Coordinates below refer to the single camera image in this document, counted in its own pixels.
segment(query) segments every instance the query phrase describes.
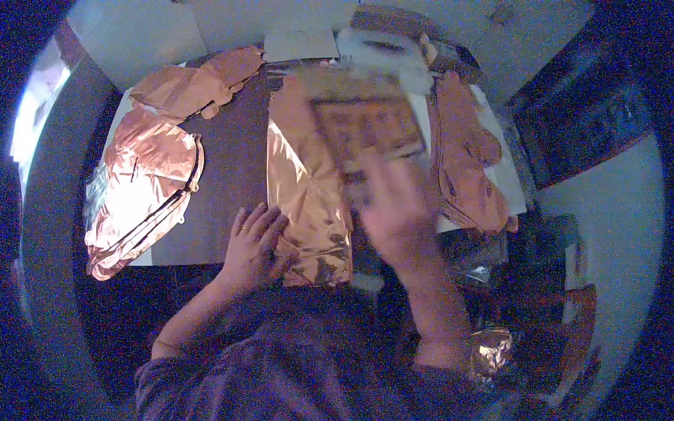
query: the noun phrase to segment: hand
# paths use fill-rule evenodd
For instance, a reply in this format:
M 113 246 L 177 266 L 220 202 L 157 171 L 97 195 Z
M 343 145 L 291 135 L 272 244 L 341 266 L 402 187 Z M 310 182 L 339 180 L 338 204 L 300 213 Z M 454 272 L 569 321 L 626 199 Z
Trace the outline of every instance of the hand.
M 279 257 L 273 262 L 278 237 L 288 225 L 288 218 L 280 209 L 267 209 L 259 204 L 248 215 L 244 208 L 232 226 L 227 256 L 218 278 L 240 284 L 252 292 L 277 280 L 290 265 L 291 256 Z
M 369 205 L 361 219 L 370 241 L 396 271 L 415 271 L 438 255 L 437 208 L 427 174 L 410 160 L 365 159 Z

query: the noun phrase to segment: sleeve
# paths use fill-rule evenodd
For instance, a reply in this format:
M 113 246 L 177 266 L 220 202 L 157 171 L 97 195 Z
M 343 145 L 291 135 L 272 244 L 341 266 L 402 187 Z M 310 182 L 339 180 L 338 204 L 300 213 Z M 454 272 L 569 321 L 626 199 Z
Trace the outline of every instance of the sleeve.
M 138 420 L 177 420 L 184 408 L 181 392 L 190 383 L 195 362 L 159 358 L 141 366 L 135 374 Z
M 475 420 L 496 400 L 452 370 L 413 364 L 406 376 L 405 394 L 418 419 Z

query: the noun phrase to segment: person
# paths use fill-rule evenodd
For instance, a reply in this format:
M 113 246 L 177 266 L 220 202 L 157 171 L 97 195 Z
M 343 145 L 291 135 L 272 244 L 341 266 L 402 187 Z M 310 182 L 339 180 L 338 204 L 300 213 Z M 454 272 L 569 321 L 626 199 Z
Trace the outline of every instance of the person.
M 473 419 L 469 327 L 434 241 L 436 200 L 407 159 L 367 156 L 370 241 L 397 273 L 420 340 L 388 360 L 371 306 L 350 288 L 273 288 L 288 218 L 264 203 L 231 228 L 222 271 L 159 333 L 136 374 L 142 420 Z

